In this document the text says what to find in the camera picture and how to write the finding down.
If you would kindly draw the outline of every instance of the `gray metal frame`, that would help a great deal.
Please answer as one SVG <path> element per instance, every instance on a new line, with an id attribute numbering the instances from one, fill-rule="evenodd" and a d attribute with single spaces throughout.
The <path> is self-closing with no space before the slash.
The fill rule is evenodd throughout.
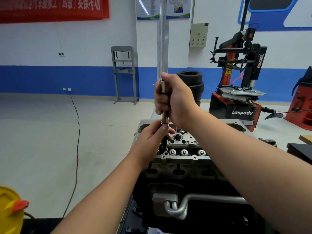
<path id="1" fill-rule="evenodd" d="M 111 52 L 112 52 L 113 71 L 114 71 L 114 78 L 115 78 L 115 89 L 116 89 L 116 98 L 117 98 L 116 102 L 129 102 L 129 103 L 134 103 L 136 105 L 139 98 L 137 97 L 137 93 L 136 93 L 135 62 L 134 62 L 133 47 L 130 47 L 130 46 L 113 46 L 113 47 L 111 47 Z M 117 52 L 129 52 L 129 58 L 128 59 L 118 59 Z M 131 70 L 117 69 L 116 62 L 131 62 L 132 63 L 132 69 Z M 121 97 L 119 96 L 117 74 L 132 74 L 133 97 L 131 97 L 130 99 L 127 99 L 127 100 L 121 99 Z"/>

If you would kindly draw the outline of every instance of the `stacked tire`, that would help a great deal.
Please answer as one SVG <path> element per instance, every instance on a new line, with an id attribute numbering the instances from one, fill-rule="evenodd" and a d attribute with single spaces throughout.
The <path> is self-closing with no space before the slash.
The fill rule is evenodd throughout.
<path id="1" fill-rule="evenodd" d="M 194 100 L 200 106 L 201 95 L 204 92 L 204 82 L 202 81 L 202 73 L 198 71 L 180 71 L 177 75 L 183 82 L 190 87 Z"/>

